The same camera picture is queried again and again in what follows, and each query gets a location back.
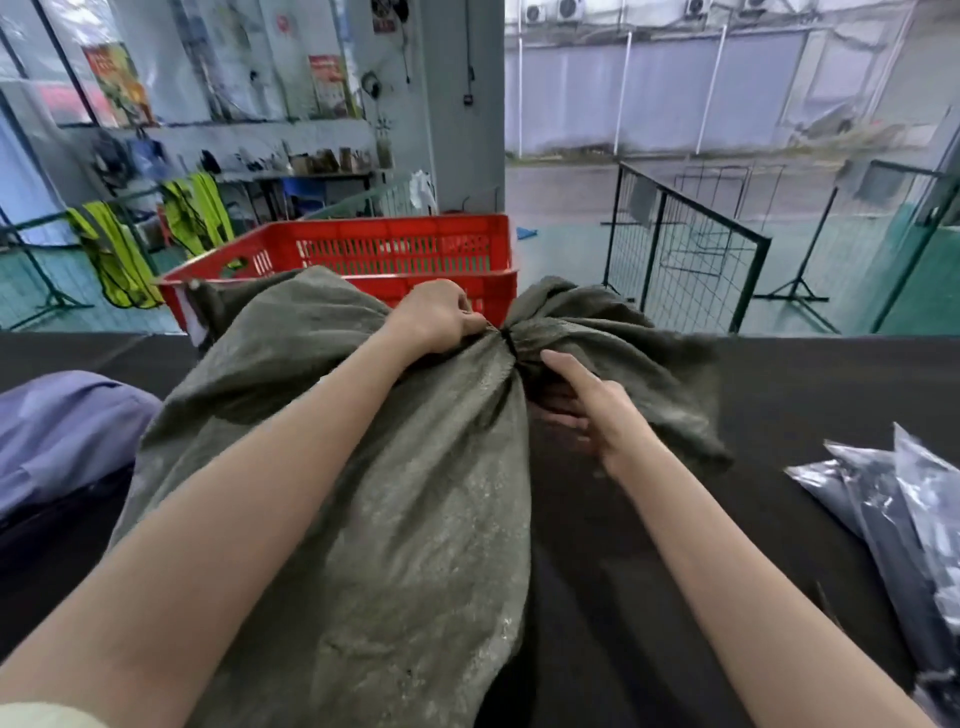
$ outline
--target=red plastic crate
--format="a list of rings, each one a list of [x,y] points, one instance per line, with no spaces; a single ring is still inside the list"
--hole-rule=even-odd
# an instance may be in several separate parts
[[[190,332],[181,290],[188,281],[249,280],[311,265],[326,266],[390,306],[417,283],[451,279],[496,326],[516,298],[506,215],[272,223],[190,260],[156,285]]]

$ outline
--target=plastic bag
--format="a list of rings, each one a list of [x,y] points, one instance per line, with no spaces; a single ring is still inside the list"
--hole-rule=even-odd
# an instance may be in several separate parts
[[[786,472],[867,544],[920,670],[916,694],[960,726],[960,471],[895,428],[894,452],[827,442],[833,460]]]
[[[917,661],[918,683],[950,682],[960,660],[934,602],[924,552],[897,482],[894,453],[838,443],[826,447],[837,459],[860,533]]]
[[[934,599],[960,634],[960,471],[895,425],[897,480],[923,548]]]
[[[847,495],[847,486],[844,485],[843,475],[840,473],[840,464],[836,460],[799,465],[786,468],[784,472],[804,486],[804,489],[819,500],[851,533],[863,538],[853,504]]]

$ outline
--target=cable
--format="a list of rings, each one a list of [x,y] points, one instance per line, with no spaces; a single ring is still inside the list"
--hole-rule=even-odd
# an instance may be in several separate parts
[[[467,94],[464,96],[464,106],[473,106],[473,55],[470,52],[470,0],[464,0],[464,31],[467,34]]]
[[[407,46],[410,44],[410,39],[407,37],[407,29],[406,26],[403,25],[404,19],[400,17],[400,13],[393,5],[390,6],[390,9],[394,12],[396,22],[400,26],[400,36],[403,38],[403,42],[400,45],[400,55],[403,57],[403,73],[407,78],[407,85],[410,85],[410,68],[407,66]]]

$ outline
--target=wall poster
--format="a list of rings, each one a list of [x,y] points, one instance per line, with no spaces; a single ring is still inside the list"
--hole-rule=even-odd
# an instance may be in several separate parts
[[[84,55],[97,84],[110,104],[110,111],[122,127],[153,125],[147,92],[123,43],[85,46]]]

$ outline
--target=poster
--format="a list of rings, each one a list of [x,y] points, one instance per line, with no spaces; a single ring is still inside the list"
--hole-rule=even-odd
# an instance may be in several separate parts
[[[396,15],[390,0],[370,0],[373,12],[373,32],[396,33]]]
[[[117,124],[122,127],[155,124],[147,92],[136,76],[133,61],[123,43],[86,46],[84,55],[100,90],[107,97]]]
[[[347,101],[347,75],[340,56],[310,56],[310,71],[321,113],[327,118],[351,116]]]

